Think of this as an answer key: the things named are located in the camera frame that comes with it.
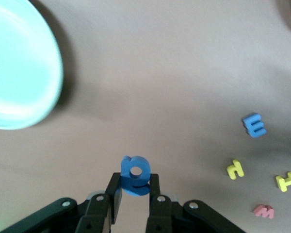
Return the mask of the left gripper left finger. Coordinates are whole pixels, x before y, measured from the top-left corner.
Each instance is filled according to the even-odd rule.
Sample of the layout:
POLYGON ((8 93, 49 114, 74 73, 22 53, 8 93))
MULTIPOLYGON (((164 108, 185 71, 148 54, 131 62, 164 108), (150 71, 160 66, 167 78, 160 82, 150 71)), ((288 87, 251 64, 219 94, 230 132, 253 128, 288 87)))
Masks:
POLYGON ((121 175, 114 173, 105 191, 90 194, 83 203, 60 198, 1 232, 109 233, 116 221, 121 197, 121 175))

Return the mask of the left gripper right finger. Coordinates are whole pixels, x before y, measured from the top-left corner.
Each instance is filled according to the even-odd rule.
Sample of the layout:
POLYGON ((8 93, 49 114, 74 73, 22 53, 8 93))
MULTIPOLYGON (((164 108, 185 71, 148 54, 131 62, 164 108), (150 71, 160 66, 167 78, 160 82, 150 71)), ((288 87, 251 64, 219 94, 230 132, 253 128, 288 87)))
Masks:
POLYGON ((147 233, 243 233, 240 227, 200 200, 183 205, 160 191, 158 174, 149 180, 147 233))

